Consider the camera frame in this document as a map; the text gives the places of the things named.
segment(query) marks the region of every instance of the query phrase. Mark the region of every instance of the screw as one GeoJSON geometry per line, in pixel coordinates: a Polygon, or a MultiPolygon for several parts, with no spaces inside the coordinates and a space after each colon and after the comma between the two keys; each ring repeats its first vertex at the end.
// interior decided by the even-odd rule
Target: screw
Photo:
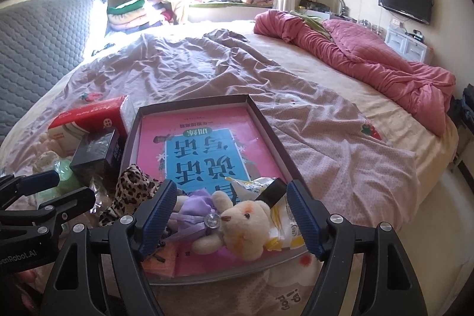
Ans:
{"type": "Polygon", "coordinates": [[[126,224],[129,224],[133,221],[133,217],[130,216],[129,214],[123,216],[121,219],[120,219],[120,223],[126,225],[126,224]]]}
{"type": "Polygon", "coordinates": [[[209,213],[204,218],[204,224],[210,229],[220,227],[220,216],[217,213],[209,213]]]}
{"type": "Polygon", "coordinates": [[[74,225],[73,231],[76,233],[80,233],[84,230],[85,226],[84,224],[76,224],[74,225]]]}
{"type": "Polygon", "coordinates": [[[333,214],[329,219],[335,224],[340,224],[344,221],[344,218],[340,214],[333,214]]]}
{"type": "Polygon", "coordinates": [[[380,223],[380,229],[385,232],[390,232],[392,230],[392,226],[384,221],[383,223],[380,223]]]}

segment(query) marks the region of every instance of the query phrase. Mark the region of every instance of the pink book cover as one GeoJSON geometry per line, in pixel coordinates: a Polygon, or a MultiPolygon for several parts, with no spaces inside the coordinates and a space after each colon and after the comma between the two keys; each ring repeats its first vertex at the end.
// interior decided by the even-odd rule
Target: pink book cover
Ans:
{"type": "MultiPolygon", "coordinates": [[[[223,190],[234,204],[238,199],[226,177],[283,178],[244,107],[145,116],[137,165],[160,181],[172,179],[187,193],[203,187],[210,194],[223,190]]],[[[195,255],[190,252],[190,243],[181,243],[172,276],[213,273],[245,264],[226,248],[214,254],[195,255]]]]}

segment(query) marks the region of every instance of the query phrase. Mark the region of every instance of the red box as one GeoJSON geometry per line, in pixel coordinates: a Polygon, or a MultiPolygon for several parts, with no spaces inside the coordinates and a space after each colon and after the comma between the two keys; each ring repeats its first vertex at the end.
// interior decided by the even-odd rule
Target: red box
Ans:
{"type": "Polygon", "coordinates": [[[136,111],[128,96],[95,102],[61,113],[48,127],[49,137],[58,141],[66,155],[73,155],[84,134],[114,126],[127,138],[136,111]]]}

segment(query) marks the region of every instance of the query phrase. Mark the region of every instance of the pillowcase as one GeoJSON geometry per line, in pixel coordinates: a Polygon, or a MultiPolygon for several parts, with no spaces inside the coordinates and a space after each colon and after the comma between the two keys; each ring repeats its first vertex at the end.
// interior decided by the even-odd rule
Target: pillowcase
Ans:
{"type": "Polygon", "coordinates": [[[0,9],[0,144],[105,36],[107,0],[30,0],[0,9]]]}

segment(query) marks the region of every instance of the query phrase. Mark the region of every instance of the pink comforter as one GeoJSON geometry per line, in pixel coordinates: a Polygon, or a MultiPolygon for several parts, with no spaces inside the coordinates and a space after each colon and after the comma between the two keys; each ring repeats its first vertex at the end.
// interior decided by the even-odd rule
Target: pink comforter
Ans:
{"type": "Polygon", "coordinates": [[[254,33],[281,38],[378,90],[437,136],[446,129],[446,111],[456,84],[452,73],[408,62],[377,34],[355,23],[330,20],[324,27],[334,43],[296,16],[269,10],[255,17],[254,33]]]}

